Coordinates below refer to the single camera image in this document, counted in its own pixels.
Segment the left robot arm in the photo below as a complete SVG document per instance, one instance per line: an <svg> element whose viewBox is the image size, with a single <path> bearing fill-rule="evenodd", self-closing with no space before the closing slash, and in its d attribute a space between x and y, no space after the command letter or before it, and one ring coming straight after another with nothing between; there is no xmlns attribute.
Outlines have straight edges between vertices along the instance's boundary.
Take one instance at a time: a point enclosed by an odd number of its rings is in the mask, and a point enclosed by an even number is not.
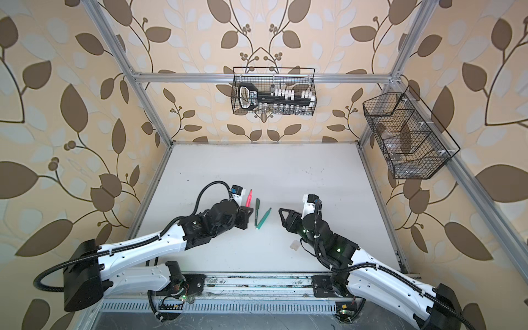
<svg viewBox="0 0 528 330"><path fill-rule="evenodd" d="M166 292L183 287L185 278L175 261L147 265L157 257L183 252L210 243L233 228L245 230L253 209L245 206L246 190L224 181L228 198L189 216L171 220L161 231L118 243L83 242L70 260L41 272L33 286L43 292L63 294L64 310L77 312L95 305L104 297L128 292Z"/></svg>

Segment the dark green pen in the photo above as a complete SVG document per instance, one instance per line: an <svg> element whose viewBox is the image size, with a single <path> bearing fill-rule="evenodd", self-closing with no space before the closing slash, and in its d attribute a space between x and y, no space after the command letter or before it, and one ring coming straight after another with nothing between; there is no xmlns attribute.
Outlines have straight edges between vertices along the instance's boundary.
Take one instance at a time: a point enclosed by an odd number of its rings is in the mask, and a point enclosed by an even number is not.
<svg viewBox="0 0 528 330"><path fill-rule="evenodd" d="M255 209L254 209L254 227L256 228L258 226L259 221L259 209L260 209L260 199L256 198L255 202Z"/></svg>

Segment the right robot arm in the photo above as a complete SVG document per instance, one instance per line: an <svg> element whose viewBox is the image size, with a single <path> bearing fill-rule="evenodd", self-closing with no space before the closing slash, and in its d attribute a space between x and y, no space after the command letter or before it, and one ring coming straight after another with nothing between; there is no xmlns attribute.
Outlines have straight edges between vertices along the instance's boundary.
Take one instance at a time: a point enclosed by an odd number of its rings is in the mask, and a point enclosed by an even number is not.
<svg viewBox="0 0 528 330"><path fill-rule="evenodd" d="M359 297L394 313L415 329L474 329L462 314L455 292L431 286L393 269L357 243L333 232L316 209L309 214L282 208L281 224L312 247L312 256L331 272L331 290Z"/></svg>

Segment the pink highlighter marker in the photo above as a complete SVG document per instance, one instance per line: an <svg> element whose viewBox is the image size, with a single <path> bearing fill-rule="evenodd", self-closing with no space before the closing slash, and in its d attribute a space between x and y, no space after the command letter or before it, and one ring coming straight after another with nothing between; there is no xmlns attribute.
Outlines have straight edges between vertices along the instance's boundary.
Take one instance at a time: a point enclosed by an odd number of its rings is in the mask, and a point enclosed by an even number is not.
<svg viewBox="0 0 528 330"><path fill-rule="evenodd" d="M247 200L246 200L246 208L249 208L252 201L252 189L250 189L250 192L248 194Z"/></svg>

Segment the green highlighter marker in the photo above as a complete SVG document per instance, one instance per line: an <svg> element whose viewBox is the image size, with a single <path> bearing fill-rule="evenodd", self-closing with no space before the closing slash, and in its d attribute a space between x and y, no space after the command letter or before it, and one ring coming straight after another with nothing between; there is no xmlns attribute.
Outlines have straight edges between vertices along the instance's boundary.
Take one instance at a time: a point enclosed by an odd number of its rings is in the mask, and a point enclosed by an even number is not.
<svg viewBox="0 0 528 330"><path fill-rule="evenodd" d="M264 225L265 221L266 221L267 218L269 217L271 211L272 211L272 208L269 208L269 209L265 212L264 216L261 218L260 222L258 222L258 224L257 224L257 230L260 230L260 229L262 228L262 226Z"/></svg>

